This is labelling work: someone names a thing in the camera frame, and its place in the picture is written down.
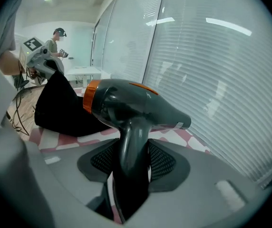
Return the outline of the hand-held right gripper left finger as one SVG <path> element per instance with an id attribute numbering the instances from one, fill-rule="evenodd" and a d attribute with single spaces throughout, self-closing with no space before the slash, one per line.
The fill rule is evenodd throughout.
<path id="1" fill-rule="evenodd" d="M 100 196 L 104 183 L 111 174 L 111 156 L 117 138 L 62 150 L 41 150 L 44 159 L 58 157 L 48 166 L 56 179 L 83 205 Z"/>

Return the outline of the red white checkered tablecloth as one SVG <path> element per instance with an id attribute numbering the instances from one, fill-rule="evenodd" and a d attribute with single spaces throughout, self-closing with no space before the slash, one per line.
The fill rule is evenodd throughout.
<path id="1" fill-rule="evenodd" d="M 77 88 L 74 89 L 74 91 L 78 96 L 83 97 L 85 89 Z M 36 143 L 40 150 L 62 150 L 73 147 L 80 147 L 83 145 L 89 145 L 118 137 L 119 131 L 114 128 L 109 128 L 107 130 L 82 137 L 73 137 L 48 129 L 44 129 L 36 125 L 31 132 L 29 140 L 33 143 Z"/>

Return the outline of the black fabric bag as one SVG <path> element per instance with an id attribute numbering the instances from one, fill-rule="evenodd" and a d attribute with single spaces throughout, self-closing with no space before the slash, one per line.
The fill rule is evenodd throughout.
<path id="1" fill-rule="evenodd" d="M 55 72 L 41 92 L 35 107 L 35 124 L 61 134 L 82 137 L 109 129 L 83 108 L 69 81 Z"/>

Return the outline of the person's left forearm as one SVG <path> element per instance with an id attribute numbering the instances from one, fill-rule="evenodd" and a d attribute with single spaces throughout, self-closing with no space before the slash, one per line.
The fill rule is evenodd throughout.
<path id="1" fill-rule="evenodd" d="M 25 70 L 19 59 L 10 51 L 4 51 L 0 56 L 0 70 L 6 76 L 19 75 Z"/>

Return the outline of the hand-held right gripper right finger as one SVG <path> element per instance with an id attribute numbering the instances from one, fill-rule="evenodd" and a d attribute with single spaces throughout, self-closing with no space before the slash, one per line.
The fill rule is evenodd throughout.
<path id="1" fill-rule="evenodd" d="M 128 228 L 239 228 L 265 203 L 262 189 L 219 158 L 170 142 L 151 140 L 188 161 L 187 178 L 170 192 L 156 192 L 126 222 Z"/>

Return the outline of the white table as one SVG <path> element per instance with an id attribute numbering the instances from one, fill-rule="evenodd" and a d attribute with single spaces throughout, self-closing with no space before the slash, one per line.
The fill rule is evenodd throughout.
<path id="1" fill-rule="evenodd" d="M 75 67 L 70 69 L 65 76 L 81 76 L 83 87 L 87 87 L 88 82 L 91 81 L 92 76 L 101 76 L 101 70 L 94 66 L 89 67 Z"/>

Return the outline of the black orange hair dryer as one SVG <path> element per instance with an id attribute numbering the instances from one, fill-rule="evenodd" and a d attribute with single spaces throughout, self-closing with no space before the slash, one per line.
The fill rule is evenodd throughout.
<path id="1" fill-rule="evenodd" d="M 149 140 L 154 128 L 187 129 L 191 118 L 149 87 L 122 79 L 93 80 L 83 97 L 84 109 L 119 130 L 120 137 L 91 163 L 113 175 L 114 200 L 127 221 L 152 192 L 175 190 L 190 172 L 185 157 Z"/>

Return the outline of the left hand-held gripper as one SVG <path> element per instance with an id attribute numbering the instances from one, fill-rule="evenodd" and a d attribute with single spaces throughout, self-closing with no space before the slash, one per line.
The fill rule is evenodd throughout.
<path id="1" fill-rule="evenodd" d="M 21 43 L 19 61 L 28 77 L 36 85 L 41 85 L 45 80 L 50 80 L 55 72 L 64 75 L 64 66 L 58 57 L 50 55 L 45 43 L 36 37 Z"/>

